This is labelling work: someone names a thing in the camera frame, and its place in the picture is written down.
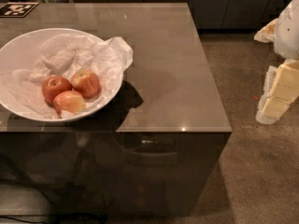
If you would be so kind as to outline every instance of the gray countertop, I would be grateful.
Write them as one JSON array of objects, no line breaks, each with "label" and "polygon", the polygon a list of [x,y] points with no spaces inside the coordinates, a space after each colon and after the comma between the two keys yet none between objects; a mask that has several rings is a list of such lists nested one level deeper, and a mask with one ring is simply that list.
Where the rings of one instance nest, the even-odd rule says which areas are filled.
[{"label": "gray countertop", "polygon": [[39,4],[25,18],[0,18],[0,46],[44,28],[121,36],[134,61],[116,98],[90,117],[47,124],[0,107],[1,132],[232,131],[187,4]]}]

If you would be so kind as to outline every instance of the red apple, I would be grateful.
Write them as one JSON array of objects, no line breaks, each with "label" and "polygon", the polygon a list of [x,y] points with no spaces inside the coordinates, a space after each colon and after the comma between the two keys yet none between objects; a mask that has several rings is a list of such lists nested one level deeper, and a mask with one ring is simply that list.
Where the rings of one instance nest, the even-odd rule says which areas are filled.
[{"label": "red apple", "polygon": [[53,105],[54,98],[63,91],[72,91],[72,84],[65,77],[53,76],[47,78],[42,86],[46,102]]},{"label": "red apple", "polygon": [[77,71],[73,75],[71,83],[74,90],[80,92],[85,98],[94,96],[100,90],[99,76],[89,69]]},{"label": "red apple", "polygon": [[61,115],[63,110],[75,114],[85,109],[86,104],[78,91],[64,91],[54,98],[53,107],[58,115]]}]

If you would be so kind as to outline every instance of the floor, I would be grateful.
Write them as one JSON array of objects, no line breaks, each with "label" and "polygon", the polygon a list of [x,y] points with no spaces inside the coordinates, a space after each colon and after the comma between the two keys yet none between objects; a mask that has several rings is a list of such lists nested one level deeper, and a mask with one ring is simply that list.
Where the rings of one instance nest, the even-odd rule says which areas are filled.
[{"label": "floor", "polygon": [[[253,33],[201,34],[201,40],[233,128],[219,162],[189,216],[110,218],[107,223],[299,223],[299,103],[273,125],[255,120],[265,73],[269,65],[279,66],[283,59],[271,44],[255,42]],[[0,222],[13,221],[0,218]]]}]

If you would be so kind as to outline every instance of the table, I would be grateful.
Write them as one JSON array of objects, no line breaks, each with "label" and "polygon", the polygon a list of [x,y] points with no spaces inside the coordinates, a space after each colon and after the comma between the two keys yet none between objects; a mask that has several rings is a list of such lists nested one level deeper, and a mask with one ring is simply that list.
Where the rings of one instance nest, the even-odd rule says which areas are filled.
[{"label": "table", "polygon": [[[121,36],[134,61],[116,98],[85,119],[47,124],[0,108],[0,154],[39,202],[17,212],[98,211],[111,201],[111,215],[188,215],[232,132],[188,5],[39,4],[0,19],[0,46],[55,27]],[[13,196],[8,173],[0,189]],[[0,213],[16,214],[8,205],[0,198]]]}]

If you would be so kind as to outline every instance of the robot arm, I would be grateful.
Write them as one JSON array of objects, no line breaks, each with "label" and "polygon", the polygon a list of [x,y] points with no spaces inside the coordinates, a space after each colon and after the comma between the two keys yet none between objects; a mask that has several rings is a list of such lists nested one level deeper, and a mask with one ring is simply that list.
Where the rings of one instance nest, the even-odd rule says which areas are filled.
[{"label": "robot arm", "polygon": [[256,120],[272,124],[279,120],[299,96],[299,0],[292,0],[278,19],[254,37],[274,42],[275,53],[286,58],[279,68],[270,66],[264,83]]}]

